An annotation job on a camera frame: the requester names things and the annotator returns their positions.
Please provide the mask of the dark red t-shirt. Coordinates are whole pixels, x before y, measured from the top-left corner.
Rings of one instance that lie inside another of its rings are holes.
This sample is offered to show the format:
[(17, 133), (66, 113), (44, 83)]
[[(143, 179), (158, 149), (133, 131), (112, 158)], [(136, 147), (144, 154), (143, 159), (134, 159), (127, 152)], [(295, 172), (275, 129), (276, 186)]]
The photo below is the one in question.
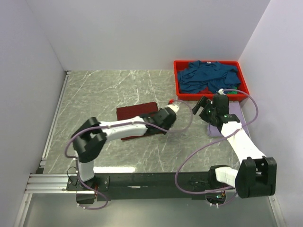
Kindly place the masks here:
[[(135, 118), (134, 121), (139, 121), (139, 116), (154, 116), (158, 111), (158, 106), (156, 102), (149, 102), (145, 104), (119, 107), (116, 109), (116, 115), (118, 121), (131, 122), (132, 118)], [(130, 129), (127, 131), (125, 136), (121, 138), (122, 141), (136, 139), (139, 137), (146, 137), (156, 134), (163, 134), (163, 131), (158, 130), (152, 127), (151, 132), (149, 132), (147, 125), (145, 124), (135, 124), (124, 126), (124, 129)]]

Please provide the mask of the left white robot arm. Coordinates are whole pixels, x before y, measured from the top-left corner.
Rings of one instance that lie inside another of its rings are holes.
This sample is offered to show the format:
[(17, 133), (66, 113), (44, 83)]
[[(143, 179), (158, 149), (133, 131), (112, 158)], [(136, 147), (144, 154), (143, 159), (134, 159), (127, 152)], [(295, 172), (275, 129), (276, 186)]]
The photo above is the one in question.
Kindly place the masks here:
[(78, 185), (84, 190), (94, 186), (94, 160), (107, 142), (165, 134), (176, 121), (178, 111), (178, 105), (169, 104), (154, 113), (126, 120), (99, 122), (95, 117), (88, 119), (72, 136), (73, 149), (78, 158)]

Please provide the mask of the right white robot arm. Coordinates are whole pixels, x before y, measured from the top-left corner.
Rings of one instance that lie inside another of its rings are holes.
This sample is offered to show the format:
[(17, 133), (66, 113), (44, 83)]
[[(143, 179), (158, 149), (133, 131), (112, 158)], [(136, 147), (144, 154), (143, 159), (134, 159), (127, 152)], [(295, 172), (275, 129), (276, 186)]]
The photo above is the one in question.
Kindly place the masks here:
[(241, 198), (274, 195), (277, 163), (255, 146), (238, 116), (230, 113), (228, 96), (217, 94), (213, 99), (203, 96), (193, 108), (193, 114), (199, 108), (202, 108), (199, 117), (227, 138), (240, 162), (238, 170), (229, 166), (211, 167), (209, 186), (218, 189), (223, 184), (229, 185), (236, 189)]

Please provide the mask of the folded lavender t-shirt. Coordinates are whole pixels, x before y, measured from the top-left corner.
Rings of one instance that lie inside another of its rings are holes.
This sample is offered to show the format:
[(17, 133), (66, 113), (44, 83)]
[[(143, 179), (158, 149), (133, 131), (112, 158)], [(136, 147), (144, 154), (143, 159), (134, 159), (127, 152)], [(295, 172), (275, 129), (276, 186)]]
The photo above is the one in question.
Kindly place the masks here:
[[(229, 114), (235, 114), (242, 125), (246, 124), (239, 102), (229, 102)], [(207, 134), (210, 137), (223, 137), (223, 135), (218, 131), (218, 129), (210, 124), (208, 124), (207, 126)]]

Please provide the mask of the green garment in bin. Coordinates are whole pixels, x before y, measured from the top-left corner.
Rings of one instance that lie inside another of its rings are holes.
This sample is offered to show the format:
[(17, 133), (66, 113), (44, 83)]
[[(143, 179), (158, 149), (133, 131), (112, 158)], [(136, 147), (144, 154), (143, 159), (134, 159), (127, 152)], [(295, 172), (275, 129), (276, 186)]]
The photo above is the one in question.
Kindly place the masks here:
[(232, 90), (228, 91), (228, 94), (237, 94), (237, 87), (233, 87)]

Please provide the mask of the red plastic bin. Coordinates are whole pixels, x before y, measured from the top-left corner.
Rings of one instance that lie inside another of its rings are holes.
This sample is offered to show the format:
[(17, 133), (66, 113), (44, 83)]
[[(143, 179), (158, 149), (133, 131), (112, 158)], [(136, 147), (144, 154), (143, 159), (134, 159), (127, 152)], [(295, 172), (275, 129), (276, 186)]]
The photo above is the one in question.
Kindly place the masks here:
[[(178, 82), (178, 72), (181, 70), (184, 70), (188, 68), (188, 64), (190, 62), (194, 62), (195, 60), (175, 60), (173, 65), (174, 65), (174, 75), (175, 75), (175, 90), (176, 90), (176, 95), (179, 99), (184, 100), (184, 101), (198, 101), (202, 96), (206, 96), (209, 99), (213, 98), (213, 94), (191, 94), (191, 93), (184, 93), (180, 90), (179, 87), (179, 82)], [(225, 64), (225, 65), (231, 65), (237, 68), (237, 77), (240, 80), (241, 84), (238, 86), (238, 90), (243, 91), (245, 93), (249, 93), (248, 87), (246, 85), (246, 81), (244, 79), (244, 75), (241, 71), (240, 65), (237, 61), (218, 61), (219, 63)], [(230, 101), (238, 101), (241, 102), (244, 99), (247, 98), (246, 95), (243, 93), (237, 92), (237, 94), (227, 94), (229, 97)]]

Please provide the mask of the blue t-shirt in bin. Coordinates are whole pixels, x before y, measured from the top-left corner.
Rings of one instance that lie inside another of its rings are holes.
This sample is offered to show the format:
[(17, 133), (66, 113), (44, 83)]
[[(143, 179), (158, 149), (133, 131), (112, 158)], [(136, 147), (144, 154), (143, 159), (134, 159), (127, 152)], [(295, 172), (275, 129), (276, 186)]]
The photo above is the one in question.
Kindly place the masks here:
[(238, 69), (217, 61), (194, 61), (177, 73), (179, 89), (183, 93), (198, 94), (204, 90), (216, 93), (222, 89), (237, 89), (241, 81)]

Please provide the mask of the black base beam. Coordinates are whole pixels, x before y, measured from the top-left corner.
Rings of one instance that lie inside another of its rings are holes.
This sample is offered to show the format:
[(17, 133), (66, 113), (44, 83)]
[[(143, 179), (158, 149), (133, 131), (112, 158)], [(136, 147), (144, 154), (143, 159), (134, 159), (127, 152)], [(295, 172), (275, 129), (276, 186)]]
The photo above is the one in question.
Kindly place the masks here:
[(179, 186), (194, 195), (183, 193), (176, 187), (175, 173), (105, 173), (96, 174), (83, 186), (77, 176), (68, 177), (66, 190), (76, 192), (76, 201), (80, 204), (93, 204), (94, 201), (130, 200), (130, 199), (205, 199), (204, 194), (224, 191), (230, 187), (216, 181), (209, 172), (181, 172), (178, 174)]

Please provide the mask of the aluminium frame rail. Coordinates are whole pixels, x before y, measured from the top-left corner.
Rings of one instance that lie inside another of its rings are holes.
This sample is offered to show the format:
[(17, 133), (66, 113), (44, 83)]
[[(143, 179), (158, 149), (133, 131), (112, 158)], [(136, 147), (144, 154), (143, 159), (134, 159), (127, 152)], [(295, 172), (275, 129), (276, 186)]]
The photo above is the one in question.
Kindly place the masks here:
[[(27, 193), (62, 193), (62, 192), (68, 192), (66, 190), (68, 177), (72, 175), (38, 175), (34, 174), (31, 175), (27, 186), (26, 186), (26, 192)], [(188, 193), (194, 195), (195, 192), (190, 192), (182, 189), (178, 184), (178, 174), (175, 173), (174, 182), (176, 187), (183, 193)]]

